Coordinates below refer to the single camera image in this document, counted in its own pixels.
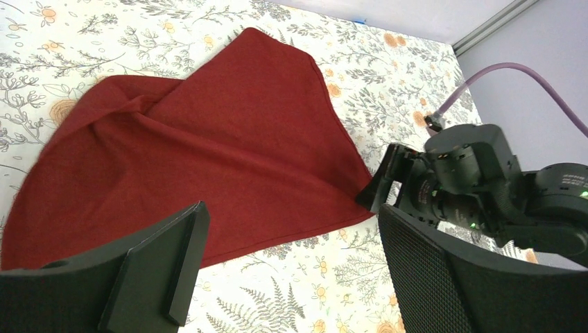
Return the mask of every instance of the red cloth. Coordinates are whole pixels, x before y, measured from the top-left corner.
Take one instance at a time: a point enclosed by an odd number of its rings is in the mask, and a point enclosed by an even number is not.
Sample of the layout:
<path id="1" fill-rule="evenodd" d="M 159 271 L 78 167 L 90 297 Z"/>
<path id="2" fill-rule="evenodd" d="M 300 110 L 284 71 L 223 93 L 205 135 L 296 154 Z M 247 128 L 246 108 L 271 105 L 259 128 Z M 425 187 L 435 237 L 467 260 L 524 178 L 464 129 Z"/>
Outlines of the red cloth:
<path id="1" fill-rule="evenodd" d="M 354 197 L 369 181 L 311 56 L 249 28 L 186 80 L 90 89 L 26 178 L 1 266 L 39 268 L 199 200 L 209 266 L 367 219 Z"/>

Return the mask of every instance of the purple cable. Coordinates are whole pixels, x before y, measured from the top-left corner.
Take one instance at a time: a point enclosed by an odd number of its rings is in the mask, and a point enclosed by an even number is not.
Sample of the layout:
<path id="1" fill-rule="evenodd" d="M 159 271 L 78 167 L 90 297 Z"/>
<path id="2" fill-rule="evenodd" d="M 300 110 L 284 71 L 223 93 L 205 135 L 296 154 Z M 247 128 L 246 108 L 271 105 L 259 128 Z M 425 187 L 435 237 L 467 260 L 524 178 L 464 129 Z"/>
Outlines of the purple cable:
<path id="1" fill-rule="evenodd" d="M 562 99 L 562 97 L 557 94 L 555 89 L 551 87 L 551 85 L 541 77 L 536 71 L 533 71 L 531 68 L 517 64 L 515 62 L 501 62 L 499 64 L 495 64 L 492 66 L 488 66 L 478 73 L 475 73 L 471 78 L 468 78 L 458 89 L 456 89 L 451 96 L 443 103 L 437 111 L 433 114 L 436 117 L 441 117 L 448 109 L 451 107 L 461 96 L 461 94 L 466 90 L 472 83 L 476 82 L 482 76 L 490 73 L 491 71 L 495 71 L 497 69 L 502 68 L 511 68 L 516 69 L 517 71 L 522 71 L 523 73 L 529 75 L 530 77 L 534 78 L 537 83 L 539 83 L 543 89 L 551 96 L 551 98 L 562 108 L 562 111 L 568 116 L 571 122 L 576 125 L 578 130 L 582 132 L 586 137 L 588 137 L 588 127 L 576 116 L 575 113 L 570 109 L 570 107 L 566 104 L 566 102 Z"/>

